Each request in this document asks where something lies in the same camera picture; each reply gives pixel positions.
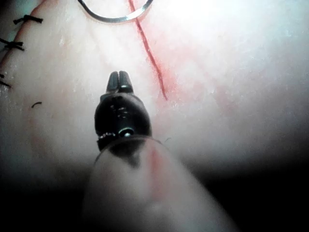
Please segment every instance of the pale skin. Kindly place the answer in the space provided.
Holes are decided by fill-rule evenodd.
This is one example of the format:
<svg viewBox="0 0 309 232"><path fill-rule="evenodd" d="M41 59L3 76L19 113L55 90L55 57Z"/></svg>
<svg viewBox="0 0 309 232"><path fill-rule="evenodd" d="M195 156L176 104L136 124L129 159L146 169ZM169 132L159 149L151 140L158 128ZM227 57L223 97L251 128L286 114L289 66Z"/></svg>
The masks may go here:
<svg viewBox="0 0 309 232"><path fill-rule="evenodd" d="M130 12L126 0L85 2L104 16ZM109 74L118 70L129 73L153 137L197 177L303 160L308 1L154 0L139 21L167 100L134 21L94 21L77 1L37 6L19 14L12 4L12 13L1 15L4 39L16 28L13 19L30 13L44 19L20 28L15 41L24 42L24 52L1 53L7 52L1 80L12 86L0 87L5 181L36 190L82 188L98 155L94 111Z"/></svg>

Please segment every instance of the blood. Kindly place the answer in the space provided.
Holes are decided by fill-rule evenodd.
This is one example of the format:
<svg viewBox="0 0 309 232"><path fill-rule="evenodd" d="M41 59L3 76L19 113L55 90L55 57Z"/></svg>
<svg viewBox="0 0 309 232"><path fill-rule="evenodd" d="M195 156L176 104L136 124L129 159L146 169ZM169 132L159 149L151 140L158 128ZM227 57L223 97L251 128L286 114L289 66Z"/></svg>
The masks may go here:
<svg viewBox="0 0 309 232"><path fill-rule="evenodd" d="M130 8L131 8L131 11L135 11L135 6L133 4L133 0L129 0L129 4L130 4ZM155 61L155 58L150 50L150 47L149 47L149 44L148 44L148 41L147 41L147 38L146 38L146 35L140 25L140 22L139 20L136 18L135 19L135 22L136 22L136 26L138 28L138 31L140 33L140 36L142 37L142 40L143 40L143 43L144 43L144 47L145 47L145 50L146 50L146 53L157 73L157 77L158 77L158 80L159 80L159 83L160 83L160 88L161 88L161 91L162 91L162 94L163 94L163 97L164 99L167 101L168 100L168 97L166 95L166 90L165 90L165 86L164 86L164 82L163 82L163 75L162 75L162 72L161 72L161 69L159 68L159 66L157 65L156 61Z"/></svg>

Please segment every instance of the dark background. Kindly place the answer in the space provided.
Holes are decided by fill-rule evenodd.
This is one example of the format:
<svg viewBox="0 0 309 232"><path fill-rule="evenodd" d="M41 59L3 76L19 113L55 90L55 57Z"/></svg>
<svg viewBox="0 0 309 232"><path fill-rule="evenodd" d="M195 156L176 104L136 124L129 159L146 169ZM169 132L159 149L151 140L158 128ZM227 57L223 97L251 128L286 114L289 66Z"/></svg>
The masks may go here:
<svg viewBox="0 0 309 232"><path fill-rule="evenodd" d="M302 163L279 171L211 181L206 187L241 231L309 231L308 167L308 163ZM5 228L83 229L81 191L30 195L4 186L1 189L1 225Z"/></svg>

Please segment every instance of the metal pin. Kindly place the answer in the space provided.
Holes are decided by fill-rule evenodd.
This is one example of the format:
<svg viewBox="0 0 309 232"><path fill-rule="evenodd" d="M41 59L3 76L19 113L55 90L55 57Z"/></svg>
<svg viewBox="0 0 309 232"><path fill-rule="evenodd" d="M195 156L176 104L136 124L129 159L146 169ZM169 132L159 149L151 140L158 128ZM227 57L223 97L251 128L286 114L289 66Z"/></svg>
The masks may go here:
<svg viewBox="0 0 309 232"><path fill-rule="evenodd" d="M91 11L86 4L84 3L83 0L78 0L78 2L82 5L82 7L85 9L85 11L93 18L95 18L96 20L99 20L101 22L104 23L121 23L121 22L126 22L129 20L132 20L134 18L139 17L140 15L142 15L147 9L148 7L151 5L151 3L153 2L153 0L147 0L147 2L140 7L139 9L137 9L136 11L124 16L124 17L119 17L119 18L106 18L106 17L102 17L98 14L95 14L93 11Z"/></svg>
<svg viewBox="0 0 309 232"><path fill-rule="evenodd" d="M42 105L42 102L41 102L41 101L38 101L38 102L34 103L34 104L31 106L31 108L33 109L36 105Z"/></svg>
<svg viewBox="0 0 309 232"><path fill-rule="evenodd" d="M21 21L27 22L28 20L32 20L32 21L35 21L35 22L38 22L38 23L42 23L43 22L42 18L36 18L36 17L30 16L30 15L27 15L27 14L24 15L23 18L19 18L19 19L13 20L13 22L16 25L17 23L20 23Z"/></svg>
<svg viewBox="0 0 309 232"><path fill-rule="evenodd" d="M4 86L7 86L8 88L11 88L11 86L10 86L9 84L4 83L3 81L0 81L0 84L1 84L1 85L4 85Z"/></svg>

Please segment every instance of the red incision line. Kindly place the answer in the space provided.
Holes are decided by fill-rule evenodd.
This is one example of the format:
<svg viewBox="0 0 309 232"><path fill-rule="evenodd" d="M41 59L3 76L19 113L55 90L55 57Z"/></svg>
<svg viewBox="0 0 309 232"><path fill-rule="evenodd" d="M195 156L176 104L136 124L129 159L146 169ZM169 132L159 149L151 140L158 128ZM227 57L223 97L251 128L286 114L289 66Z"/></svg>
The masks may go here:
<svg viewBox="0 0 309 232"><path fill-rule="evenodd" d="M135 7L134 7L134 4L133 4L133 0L129 0L129 4L130 4L131 11L134 12L135 11ZM159 69L159 67L157 66L157 64L155 62L155 58L154 58L153 54L150 51L150 47L149 47L147 38L145 36L145 33L144 33L143 29L141 28L139 20L135 19L135 22L136 22L136 25L137 25L137 27L139 29L139 33L140 33L140 35L141 35L141 37L143 39L143 43L144 43L146 52L148 54L148 57L150 58L150 61L153 64L153 66L154 66L154 68L155 68L155 70L156 70L156 72L158 74L159 83L160 83L160 87L161 87L161 91L162 91L163 97L164 97L165 100L168 100L168 98L166 96L166 93L165 93L165 87L164 87L164 84L163 84L162 72Z"/></svg>

